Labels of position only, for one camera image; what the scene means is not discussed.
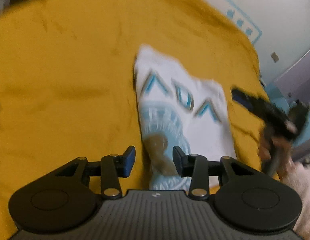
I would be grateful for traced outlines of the person's right hand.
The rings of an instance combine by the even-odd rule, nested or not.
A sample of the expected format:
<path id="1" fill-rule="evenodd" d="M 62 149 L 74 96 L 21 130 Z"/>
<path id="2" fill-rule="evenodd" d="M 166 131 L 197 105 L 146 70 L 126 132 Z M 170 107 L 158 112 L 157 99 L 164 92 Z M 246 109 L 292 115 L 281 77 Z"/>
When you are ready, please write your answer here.
<path id="1" fill-rule="evenodd" d="M 294 168 L 292 142 L 284 137 L 274 136 L 274 129 L 271 126 L 266 126 L 260 131 L 258 155 L 262 161 L 262 169 L 277 157 L 276 173 L 280 179 Z"/>

